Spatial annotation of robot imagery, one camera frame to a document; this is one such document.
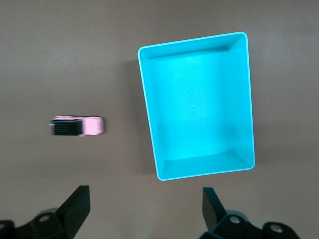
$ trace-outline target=screw head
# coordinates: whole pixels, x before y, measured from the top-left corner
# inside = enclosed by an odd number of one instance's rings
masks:
[[[239,223],[240,223],[239,218],[236,217],[236,216],[231,216],[231,217],[229,218],[229,220],[230,220],[232,223],[234,223],[234,224],[239,224]]]
[[[49,215],[44,215],[44,216],[40,217],[39,222],[43,223],[43,222],[47,221],[49,218],[50,218]]]
[[[276,225],[276,224],[271,224],[270,229],[273,230],[274,232],[277,232],[277,233],[283,232],[283,229],[279,225]]]

